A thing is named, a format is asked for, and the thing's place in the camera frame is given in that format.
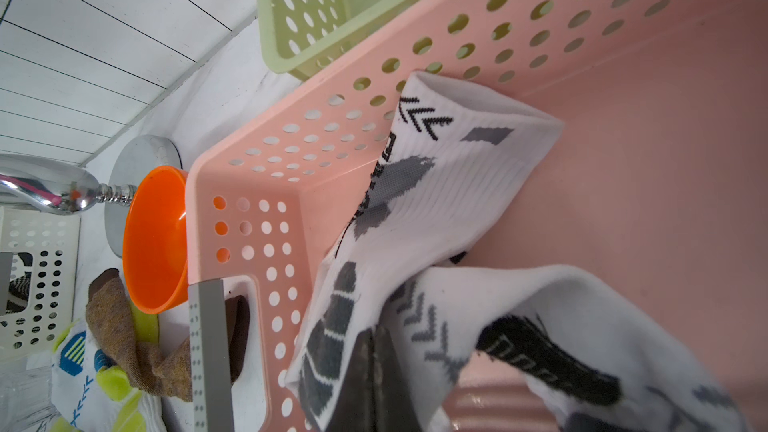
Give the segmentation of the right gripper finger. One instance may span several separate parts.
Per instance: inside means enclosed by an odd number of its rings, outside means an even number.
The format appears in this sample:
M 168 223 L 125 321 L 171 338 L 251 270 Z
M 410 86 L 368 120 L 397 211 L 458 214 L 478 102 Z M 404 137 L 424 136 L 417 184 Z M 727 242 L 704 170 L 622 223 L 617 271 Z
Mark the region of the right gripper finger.
M 331 432 L 421 429 L 386 328 L 376 326 L 358 335 L 326 429 Z

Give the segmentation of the black striped sock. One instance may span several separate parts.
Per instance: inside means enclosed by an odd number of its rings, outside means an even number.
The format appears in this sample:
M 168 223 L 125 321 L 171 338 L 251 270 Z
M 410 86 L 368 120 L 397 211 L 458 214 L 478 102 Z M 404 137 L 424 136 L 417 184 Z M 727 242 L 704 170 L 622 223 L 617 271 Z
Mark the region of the black striped sock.
M 14 254 L 8 285 L 6 313 L 23 312 L 29 303 L 33 257 L 28 252 Z

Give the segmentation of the white sock grey pattern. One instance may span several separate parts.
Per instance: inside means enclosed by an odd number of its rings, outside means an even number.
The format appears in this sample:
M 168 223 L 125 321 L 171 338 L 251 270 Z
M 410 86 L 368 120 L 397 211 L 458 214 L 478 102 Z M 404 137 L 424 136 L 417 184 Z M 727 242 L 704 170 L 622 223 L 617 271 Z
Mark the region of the white sock grey pattern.
M 308 422 L 331 419 L 357 337 L 395 306 L 456 380 L 437 304 L 412 278 L 460 258 L 501 217 L 563 123 L 490 88 L 415 72 L 369 186 L 321 262 L 286 382 Z

